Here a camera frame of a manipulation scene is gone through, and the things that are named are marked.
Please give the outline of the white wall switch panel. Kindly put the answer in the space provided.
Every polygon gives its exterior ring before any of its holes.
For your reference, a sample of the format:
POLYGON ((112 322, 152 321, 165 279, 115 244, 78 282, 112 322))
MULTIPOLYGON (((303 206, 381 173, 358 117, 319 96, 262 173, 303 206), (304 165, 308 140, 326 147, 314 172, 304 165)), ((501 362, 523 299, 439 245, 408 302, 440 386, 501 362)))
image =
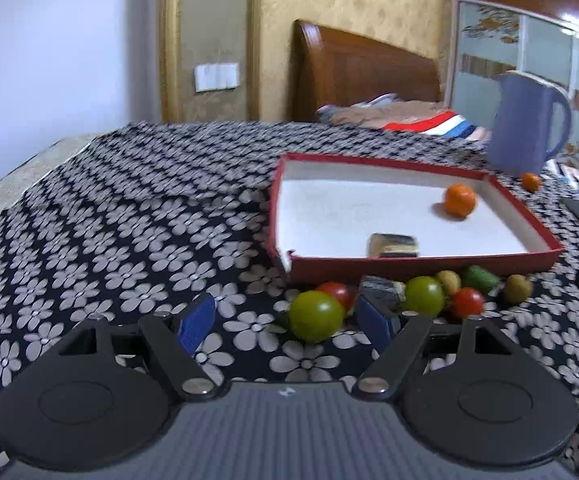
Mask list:
POLYGON ((240 85, 237 63, 199 64, 194 68, 195 92, 236 89, 240 85))

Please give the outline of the dark cylindrical wood piece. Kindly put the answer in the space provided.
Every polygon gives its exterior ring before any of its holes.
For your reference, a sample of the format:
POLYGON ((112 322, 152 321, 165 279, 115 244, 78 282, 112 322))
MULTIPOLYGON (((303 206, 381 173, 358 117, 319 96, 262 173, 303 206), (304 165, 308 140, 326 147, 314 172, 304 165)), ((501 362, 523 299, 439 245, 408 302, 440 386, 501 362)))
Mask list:
POLYGON ((360 282, 358 294, 379 310, 400 312, 405 302, 405 284, 365 275, 360 282))

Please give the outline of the small green lime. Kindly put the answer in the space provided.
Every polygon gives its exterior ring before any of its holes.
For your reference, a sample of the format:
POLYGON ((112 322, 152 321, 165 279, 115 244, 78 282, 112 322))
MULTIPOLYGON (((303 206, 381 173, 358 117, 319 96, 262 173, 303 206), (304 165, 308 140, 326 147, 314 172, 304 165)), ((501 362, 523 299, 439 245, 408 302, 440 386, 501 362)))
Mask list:
POLYGON ((481 266, 468 266, 463 274, 462 284, 487 296, 501 283, 501 278, 481 266))

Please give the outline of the blue plastic pitcher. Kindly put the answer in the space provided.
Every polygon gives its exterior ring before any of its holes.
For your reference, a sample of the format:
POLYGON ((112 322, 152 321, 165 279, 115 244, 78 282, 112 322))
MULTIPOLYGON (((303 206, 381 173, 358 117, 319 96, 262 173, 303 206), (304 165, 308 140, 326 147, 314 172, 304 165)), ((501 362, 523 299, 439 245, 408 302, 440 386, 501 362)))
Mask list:
POLYGON ((514 177, 539 174, 569 141, 573 110, 558 84, 520 70, 499 77, 501 102, 491 129, 487 161, 514 177))

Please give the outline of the striped folded blanket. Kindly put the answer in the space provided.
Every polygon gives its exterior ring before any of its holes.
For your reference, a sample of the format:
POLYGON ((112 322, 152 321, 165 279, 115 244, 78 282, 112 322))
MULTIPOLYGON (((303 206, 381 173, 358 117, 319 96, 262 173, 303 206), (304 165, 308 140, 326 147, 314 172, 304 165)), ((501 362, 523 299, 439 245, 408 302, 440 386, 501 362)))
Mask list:
POLYGON ((404 131, 445 138, 487 141, 490 131, 479 127, 440 102, 403 101, 396 93, 351 106, 326 104, 315 114, 317 122, 331 126, 404 131))

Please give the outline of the small orange tangerine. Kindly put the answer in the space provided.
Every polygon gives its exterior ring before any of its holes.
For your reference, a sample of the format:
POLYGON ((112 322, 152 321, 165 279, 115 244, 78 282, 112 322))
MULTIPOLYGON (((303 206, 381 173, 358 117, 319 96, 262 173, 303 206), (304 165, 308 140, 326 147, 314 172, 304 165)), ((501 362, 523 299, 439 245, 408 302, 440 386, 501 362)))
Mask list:
POLYGON ((525 172, 521 176, 521 186, 530 193, 536 193, 539 191, 542 185, 542 179, 537 174, 531 174, 530 172, 525 172))

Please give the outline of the glass wardrobe sliding door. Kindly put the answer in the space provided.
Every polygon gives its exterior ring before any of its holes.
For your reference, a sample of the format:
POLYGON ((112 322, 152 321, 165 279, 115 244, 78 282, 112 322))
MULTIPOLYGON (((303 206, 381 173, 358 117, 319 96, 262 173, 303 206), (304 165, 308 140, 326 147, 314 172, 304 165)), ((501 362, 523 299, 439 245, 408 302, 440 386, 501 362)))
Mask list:
POLYGON ((498 78, 522 70, 558 84, 574 112, 566 151, 579 164, 579 20, 562 21, 479 0, 460 0, 451 106, 478 126, 490 127, 500 99, 498 78))

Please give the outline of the brown wooden headboard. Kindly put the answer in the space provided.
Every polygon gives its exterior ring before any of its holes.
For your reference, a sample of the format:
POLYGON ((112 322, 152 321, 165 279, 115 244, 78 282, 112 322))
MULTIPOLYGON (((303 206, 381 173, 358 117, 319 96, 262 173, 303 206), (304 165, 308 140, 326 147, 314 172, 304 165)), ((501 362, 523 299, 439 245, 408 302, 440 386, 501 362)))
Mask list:
POLYGON ((383 94, 441 100, 437 62, 344 30, 297 20, 291 45, 289 117, 314 122, 324 105, 350 106, 383 94))

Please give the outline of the gold black rectangular block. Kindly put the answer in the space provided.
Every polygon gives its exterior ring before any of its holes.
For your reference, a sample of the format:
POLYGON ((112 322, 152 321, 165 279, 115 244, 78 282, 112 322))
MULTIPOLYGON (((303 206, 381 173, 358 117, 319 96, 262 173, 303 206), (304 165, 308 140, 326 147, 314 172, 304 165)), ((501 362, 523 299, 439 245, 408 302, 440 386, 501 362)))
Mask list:
POLYGON ((410 235, 373 233, 367 244, 369 258, 412 258, 418 255, 419 245, 410 235))

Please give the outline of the black white floral tablecloth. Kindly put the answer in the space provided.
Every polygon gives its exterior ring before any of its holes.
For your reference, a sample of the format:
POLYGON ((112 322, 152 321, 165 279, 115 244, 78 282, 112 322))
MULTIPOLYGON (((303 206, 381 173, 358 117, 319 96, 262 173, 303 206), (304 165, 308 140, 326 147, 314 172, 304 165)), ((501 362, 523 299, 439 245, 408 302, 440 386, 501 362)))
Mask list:
MULTIPOLYGON (((480 141, 319 125, 138 125, 106 134, 0 213, 0 391, 92 314, 133 322, 200 292, 218 324, 195 353, 227 379, 355 383, 375 358, 353 327, 321 344, 280 328, 295 297, 263 249, 280 155, 485 164, 480 141)), ((8 457, 0 440, 0 472, 8 457)))

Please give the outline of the yellow-brown longan fruit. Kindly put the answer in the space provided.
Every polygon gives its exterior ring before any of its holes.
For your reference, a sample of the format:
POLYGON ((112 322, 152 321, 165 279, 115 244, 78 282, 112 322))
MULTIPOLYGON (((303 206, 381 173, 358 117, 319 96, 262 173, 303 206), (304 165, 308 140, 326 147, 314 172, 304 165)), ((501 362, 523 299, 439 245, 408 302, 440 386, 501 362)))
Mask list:
POLYGON ((532 282, 524 275, 513 274, 506 280, 504 295, 512 304, 521 304, 526 301, 533 291, 532 282))
POLYGON ((462 287, 460 275, 454 271, 440 271, 436 274, 436 280, 441 284, 448 297, 452 297, 462 287))

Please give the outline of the red cherry tomato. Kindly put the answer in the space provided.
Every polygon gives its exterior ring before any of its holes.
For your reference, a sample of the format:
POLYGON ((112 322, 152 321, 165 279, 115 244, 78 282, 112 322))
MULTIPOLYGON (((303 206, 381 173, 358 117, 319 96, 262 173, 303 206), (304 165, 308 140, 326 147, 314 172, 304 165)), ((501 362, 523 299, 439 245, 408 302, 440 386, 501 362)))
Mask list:
POLYGON ((485 298, 472 287, 462 287, 454 292, 451 301, 451 311, 458 318, 469 318, 483 313, 485 298))
POLYGON ((338 282, 327 282, 317 287, 319 292, 336 299, 340 306, 349 312, 355 304, 355 289, 338 282))

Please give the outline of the gold wall frame moulding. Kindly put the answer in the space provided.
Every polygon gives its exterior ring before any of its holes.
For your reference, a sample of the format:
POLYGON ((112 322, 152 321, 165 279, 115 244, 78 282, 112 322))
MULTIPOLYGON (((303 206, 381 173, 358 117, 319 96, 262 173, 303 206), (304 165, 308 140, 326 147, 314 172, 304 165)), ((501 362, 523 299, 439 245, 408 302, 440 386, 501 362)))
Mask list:
POLYGON ((157 0, 164 122, 260 118, 261 0, 157 0), (236 89, 195 92, 199 64, 237 63, 236 89))

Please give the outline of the large green tomato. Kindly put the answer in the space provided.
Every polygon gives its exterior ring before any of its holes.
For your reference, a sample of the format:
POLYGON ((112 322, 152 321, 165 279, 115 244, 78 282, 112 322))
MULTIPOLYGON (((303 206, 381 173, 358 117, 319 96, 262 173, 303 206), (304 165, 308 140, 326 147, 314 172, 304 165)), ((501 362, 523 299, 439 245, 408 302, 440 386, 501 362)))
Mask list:
POLYGON ((287 311, 289 328, 309 344, 329 339, 343 325, 345 317, 345 308, 335 298, 318 290, 299 294, 287 311))

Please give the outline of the large orange tangerine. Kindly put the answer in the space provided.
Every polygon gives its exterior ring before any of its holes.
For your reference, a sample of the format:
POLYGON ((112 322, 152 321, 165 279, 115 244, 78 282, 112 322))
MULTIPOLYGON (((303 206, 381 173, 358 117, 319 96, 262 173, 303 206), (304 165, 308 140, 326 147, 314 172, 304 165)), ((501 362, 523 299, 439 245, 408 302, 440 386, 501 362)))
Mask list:
POLYGON ((443 209, 450 216, 466 219, 476 208, 477 194, 468 185, 454 183, 443 194, 443 209))

